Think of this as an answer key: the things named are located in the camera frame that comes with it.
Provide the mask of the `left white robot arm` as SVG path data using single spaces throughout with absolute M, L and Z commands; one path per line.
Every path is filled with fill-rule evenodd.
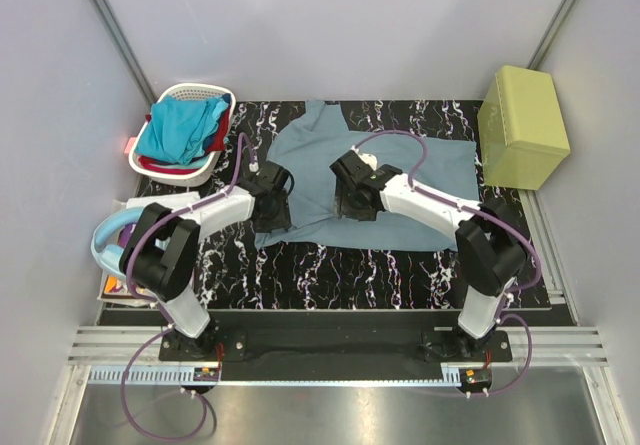
M 180 210 L 157 202 L 142 209 L 121 253 L 120 271 L 128 286 L 152 294 L 193 360 L 208 359 L 216 347 L 215 326 L 191 284 L 200 242 L 245 221 L 257 233 L 289 229 L 294 185 L 291 172 L 267 161 L 249 177 Z

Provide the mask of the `grey-blue t shirt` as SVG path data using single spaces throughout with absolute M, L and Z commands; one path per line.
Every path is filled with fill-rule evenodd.
M 412 219 L 380 213 L 377 219 L 357 221 L 334 214 L 336 179 L 330 165 L 351 146 L 363 143 L 379 164 L 407 172 L 418 170 L 415 180 L 451 195 L 476 200 L 476 145 L 472 141 L 425 138 L 351 131 L 338 105 L 310 100 L 302 116 L 292 120 L 273 140 L 267 158 L 293 175 L 288 199 L 292 226 L 268 234 L 258 233 L 258 248 L 279 242 L 310 242 L 324 246 L 437 252 L 454 249 L 455 241 Z

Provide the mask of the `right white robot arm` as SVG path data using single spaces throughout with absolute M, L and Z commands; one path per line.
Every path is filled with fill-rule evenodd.
M 532 254 L 528 239 L 499 203 L 447 194 L 409 179 L 400 169 L 357 150 L 330 165 L 335 176 L 334 214 L 373 222 L 380 213 L 412 219 L 455 241 L 467 289 L 452 337 L 442 346 L 466 361 L 490 348 L 490 336 L 507 303 L 508 289 Z

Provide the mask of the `white laundry basket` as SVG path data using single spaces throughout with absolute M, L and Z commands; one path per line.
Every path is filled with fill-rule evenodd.
M 236 107 L 236 98 L 233 92 L 230 90 L 207 84 L 199 84 L 199 83 L 181 83 L 174 86 L 169 87 L 165 92 L 160 96 L 157 102 L 162 101 L 165 97 L 171 96 L 179 100 L 205 100 L 212 97 L 224 96 L 230 103 L 227 111 L 231 113 L 230 116 L 230 128 L 231 122 L 234 115 L 235 107 Z M 196 187 L 204 184 L 209 177 L 211 176 L 218 159 L 220 158 L 222 152 L 214 152 L 213 156 L 208 159 L 206 165 L 198 170 L 195 173 L 190 173 L 187 175 L 168 175 L 158 172 L 153 172 L 149 170 L 145 170 L 141 167 L 138 162 L 138 158 L 141 155 L 138 155 L 135 152 L 135 147 L 138 143 L 138 139 L 141 135 L 141 132 L 145 130 L 148 122 L 151 120 L 150 113 L 146 115 L 145 122 L 142 126 L 142 129 L 138 133 L 136 138 L 136 144 L 131 152 L 128 154 L 129 165 L 131 168 L 137 173 L 144 175 L 158 183 L 172 186 L 182 186 L 182 187 Z

